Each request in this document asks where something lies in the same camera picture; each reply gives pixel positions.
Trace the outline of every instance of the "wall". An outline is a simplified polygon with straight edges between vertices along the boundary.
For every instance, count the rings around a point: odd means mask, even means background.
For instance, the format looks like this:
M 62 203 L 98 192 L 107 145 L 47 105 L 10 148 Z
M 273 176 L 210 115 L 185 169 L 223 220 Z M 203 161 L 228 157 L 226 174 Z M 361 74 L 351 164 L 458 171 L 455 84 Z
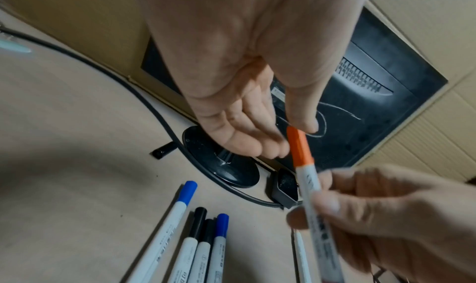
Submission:
M 190 113 L 180 98 L 139 69 L 148 34 L 134 0 L 8 4 L 26 22 Z M 362 163 L 397 163 L 457 180 L 476 175 L 476 0 L 369 0 L 367 5 L 449 85 Z

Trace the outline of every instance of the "ventilation grille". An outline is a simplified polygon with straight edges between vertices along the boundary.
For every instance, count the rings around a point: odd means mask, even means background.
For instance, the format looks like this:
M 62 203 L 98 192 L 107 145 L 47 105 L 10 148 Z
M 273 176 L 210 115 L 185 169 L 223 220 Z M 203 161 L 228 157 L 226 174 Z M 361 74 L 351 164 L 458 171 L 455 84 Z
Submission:
M 344 77 L 346 80 L 358 85 L 359 87 L 365 88 L 373 93 L 380 95 L 392 95 L 393 92 L 370 76 L 365 74 L 362 70 L 357 68 L 353 63 L 348 61 L 345 57 L 342 58 L 339 66 L 336 69 L 336 73 Z

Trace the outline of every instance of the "blue marker cap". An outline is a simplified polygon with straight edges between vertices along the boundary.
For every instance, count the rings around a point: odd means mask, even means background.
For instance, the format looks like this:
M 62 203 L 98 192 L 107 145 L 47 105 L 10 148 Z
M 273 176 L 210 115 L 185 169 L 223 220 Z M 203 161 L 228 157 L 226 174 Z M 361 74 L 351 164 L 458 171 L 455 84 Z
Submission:
M 219 214 L 217 217 L 217 224 L 215 229 L 215 237 L 221 236 L 227 238 L 228 220 L 230 217 L 226 214 Z
M 183 202 L 188 206 L 193 194 L 195 193 L 195 190 L 197 190 L 197 183 L 192 180 L 188 180 L 185 185 L 183 185 L 182 190 L 180 190 L 177 201 Z

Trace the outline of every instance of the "monitor stand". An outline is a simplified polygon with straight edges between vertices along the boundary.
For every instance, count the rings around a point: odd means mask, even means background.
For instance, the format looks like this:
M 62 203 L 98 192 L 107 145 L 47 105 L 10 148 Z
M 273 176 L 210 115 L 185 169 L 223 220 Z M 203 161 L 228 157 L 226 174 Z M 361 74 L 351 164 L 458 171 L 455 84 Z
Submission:
M 182 135 L 187 150 L 209 171 L 236 188 L 250 188 L 259 181 L 258 166 L 252 158 L 235 155 L 213 141 L 200 126 Z

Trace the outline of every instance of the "fingernail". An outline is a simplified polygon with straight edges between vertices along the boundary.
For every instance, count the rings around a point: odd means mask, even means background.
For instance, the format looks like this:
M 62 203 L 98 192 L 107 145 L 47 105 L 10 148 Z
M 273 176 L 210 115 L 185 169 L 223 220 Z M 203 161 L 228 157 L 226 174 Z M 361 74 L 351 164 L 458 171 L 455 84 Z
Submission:
M 325 215 L 338 215 L 341 208 L 339 200 L 333 192 L 314 192 L 312 203 L 319 213 Z

